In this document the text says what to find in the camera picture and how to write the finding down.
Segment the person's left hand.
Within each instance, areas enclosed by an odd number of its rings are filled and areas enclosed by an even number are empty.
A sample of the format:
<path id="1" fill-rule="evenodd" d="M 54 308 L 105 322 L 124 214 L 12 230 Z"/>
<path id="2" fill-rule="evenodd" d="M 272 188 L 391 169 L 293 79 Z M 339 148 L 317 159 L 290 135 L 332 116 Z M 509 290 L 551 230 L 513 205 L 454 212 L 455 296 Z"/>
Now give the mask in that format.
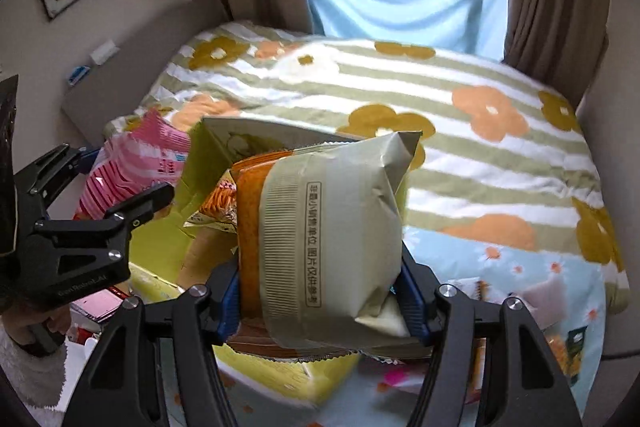
<path id="1" fill-rule="evenodd" d="M 25 303 L 15 303 L 1 315 L 2 360 L 64 359 L 71 321 L 69 305 L 39 312 Z"/>

